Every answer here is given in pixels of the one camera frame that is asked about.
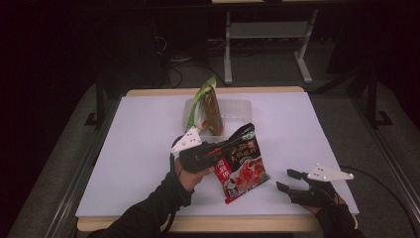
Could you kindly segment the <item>person's right hand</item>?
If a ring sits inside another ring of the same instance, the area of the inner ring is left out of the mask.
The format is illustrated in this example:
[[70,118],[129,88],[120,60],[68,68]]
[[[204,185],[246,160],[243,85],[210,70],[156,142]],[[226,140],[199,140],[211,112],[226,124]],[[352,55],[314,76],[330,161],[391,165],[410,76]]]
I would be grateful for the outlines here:
[[[333,201],[331,202],[332,205],[345,204],[345,203],[346,202],[338,194],[334,196]],[[303,205],[303,208],[312,214],[317,214],[321,210],[321,207],[317,207],[317,206]]]

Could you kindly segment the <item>clear plastic container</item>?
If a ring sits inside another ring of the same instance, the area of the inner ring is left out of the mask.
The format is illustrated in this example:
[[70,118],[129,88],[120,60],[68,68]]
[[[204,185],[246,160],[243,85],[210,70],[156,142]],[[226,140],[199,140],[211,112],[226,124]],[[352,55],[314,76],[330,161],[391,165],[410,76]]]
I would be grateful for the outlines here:
[[[193,98],[185,101],[182,128],[186,132],[187,120],[193,104]],[[248,100],[218,99],[224,130],[220,136],[214,136],[208,129],[199,132],[202,141],[218,143],[228,140],[240,127],[252,122],[252,103]]]

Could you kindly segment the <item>black metal stand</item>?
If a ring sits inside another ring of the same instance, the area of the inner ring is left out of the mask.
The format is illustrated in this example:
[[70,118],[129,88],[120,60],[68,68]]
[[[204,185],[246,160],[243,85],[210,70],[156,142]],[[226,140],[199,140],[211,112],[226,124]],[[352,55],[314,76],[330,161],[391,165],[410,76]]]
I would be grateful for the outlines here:
[[105,117],[105,106],[104,106],[104,87],[102,82],[99,81],[95,84],[96,92],[96,112],[90,113],[85,120],[85,125],[94,126],[99,129],[104,122]]
[[377,77],[372,67],[367,81],[367,120],[373,129],[379,126],[390,126],[392,121],[385,111],[376,110]]

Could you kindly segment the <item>grey metal stand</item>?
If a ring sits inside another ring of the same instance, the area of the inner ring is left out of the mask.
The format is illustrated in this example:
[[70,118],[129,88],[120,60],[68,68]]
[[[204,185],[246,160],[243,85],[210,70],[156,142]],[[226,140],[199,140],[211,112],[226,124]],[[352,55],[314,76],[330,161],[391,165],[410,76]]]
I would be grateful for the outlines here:
[[295,61],[303,81],[312,83],[312,77],[304,60],[305,53],[316,23],[318,10],[312,10],[306,21],[235,23],[231,13],[226,14],[224,82],[233,83],[231,63],[231,41],[241,39],[300,39],[302,44],[294,53]]

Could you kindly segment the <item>wooden table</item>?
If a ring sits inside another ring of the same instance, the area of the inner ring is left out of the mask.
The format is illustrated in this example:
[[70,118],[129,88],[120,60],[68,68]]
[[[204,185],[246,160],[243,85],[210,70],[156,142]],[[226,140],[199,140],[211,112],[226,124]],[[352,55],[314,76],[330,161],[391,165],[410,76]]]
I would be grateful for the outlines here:
[[[131,90],[125,97],[185,95],[193,98],[195,90],[188,89],[145,89]],[[305,92],[298,86],[283,87],[239,87],[217,89],[218,99],[233,99],[235,93],[281,93]],[[182,216],[177,213],[172,231],[189,232],[309,232],[319,228],[316,219],[305,209],[302,214],[275,215],[200,215]],[[108,227],[118,217],[79,218],[77,227],[81,231],[93,231]]]

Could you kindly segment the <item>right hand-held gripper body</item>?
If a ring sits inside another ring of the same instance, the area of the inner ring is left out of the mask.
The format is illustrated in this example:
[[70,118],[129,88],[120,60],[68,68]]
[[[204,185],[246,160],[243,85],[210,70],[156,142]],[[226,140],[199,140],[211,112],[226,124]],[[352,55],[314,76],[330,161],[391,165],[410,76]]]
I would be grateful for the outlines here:
[[330,205],[336,195],[332,182],[353,179],[353,174],[331,169],[317,164],[307,173],[307,190],[290,189],[289,198],[292,203],[299,205],[324,207]]

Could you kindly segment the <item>gold foil packet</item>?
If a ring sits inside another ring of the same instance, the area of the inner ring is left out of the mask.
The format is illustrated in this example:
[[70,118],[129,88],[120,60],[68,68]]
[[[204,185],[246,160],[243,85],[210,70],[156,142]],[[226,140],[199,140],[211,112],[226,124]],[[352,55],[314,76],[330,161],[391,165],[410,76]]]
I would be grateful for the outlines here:
[[203,96],[202,104],[206,116],[206,128],[214,136],[220,136],[224,130],[224,124],[216,96],[215,89],[210,87]]

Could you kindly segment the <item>white table mat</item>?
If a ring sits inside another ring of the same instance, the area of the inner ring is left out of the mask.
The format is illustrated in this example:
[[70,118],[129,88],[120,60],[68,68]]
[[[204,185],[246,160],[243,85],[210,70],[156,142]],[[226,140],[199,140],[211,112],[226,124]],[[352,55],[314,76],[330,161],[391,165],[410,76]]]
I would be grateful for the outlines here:
[[[331,169],[337,160],[305,92],[235,93],[248,100],[252,121],[270,178],[227,203],[220,182],[209,175],[195,188],[182,216],[302,214],[277,190],[279,182],[296,189],[307,184],[287,170],[309,172],[316,165]],[[169,170],[169,151],[183,133],[185,95],[138,96],[122,99],[95,164],[76,215],[118,217],[146,199]]]

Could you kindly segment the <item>person's left hand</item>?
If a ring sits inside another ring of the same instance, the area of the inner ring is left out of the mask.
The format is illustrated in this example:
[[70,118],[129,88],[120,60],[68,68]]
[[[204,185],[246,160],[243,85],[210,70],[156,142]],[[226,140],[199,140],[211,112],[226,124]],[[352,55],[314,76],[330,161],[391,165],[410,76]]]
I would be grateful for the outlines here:
[[202,181],[205,176],[208,176],[214,172],[214,168],[210,167],[196,174],[186,171],[180,160],[176,159],[174,162],[176,177],[182,184],[185,190],[193,191],[194,188]]

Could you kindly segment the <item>green and white starch packet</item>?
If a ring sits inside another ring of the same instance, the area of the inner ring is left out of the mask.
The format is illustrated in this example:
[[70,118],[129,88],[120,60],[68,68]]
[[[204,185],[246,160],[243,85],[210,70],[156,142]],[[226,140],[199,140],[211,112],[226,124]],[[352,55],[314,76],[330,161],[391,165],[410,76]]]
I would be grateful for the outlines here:
[[213,118],[216,76],[211,76],[198,90],[187,120],[187,128],[195,127],[199,131],[209,128],[209,120]]

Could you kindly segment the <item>red and black seasoning packet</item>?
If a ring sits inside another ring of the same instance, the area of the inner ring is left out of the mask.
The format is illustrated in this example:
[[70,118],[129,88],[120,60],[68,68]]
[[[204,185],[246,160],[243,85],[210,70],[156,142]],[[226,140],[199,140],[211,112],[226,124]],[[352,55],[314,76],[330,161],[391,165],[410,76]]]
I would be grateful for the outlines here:
[[233,151],[222,157],[214,171],[229,204],[249,190],[269,179],[257,135],[247,142],[234,146]]

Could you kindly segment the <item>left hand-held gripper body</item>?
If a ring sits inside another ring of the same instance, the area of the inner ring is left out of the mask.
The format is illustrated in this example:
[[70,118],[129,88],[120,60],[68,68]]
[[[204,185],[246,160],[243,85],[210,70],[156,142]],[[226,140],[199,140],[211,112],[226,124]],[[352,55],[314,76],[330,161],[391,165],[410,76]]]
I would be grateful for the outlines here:
[[228,144],[228,140],[203,141],[198,129],[191,127],[173,142],[170,149],[171,168],[179,175],[181,171],[197,174],[215,167]]

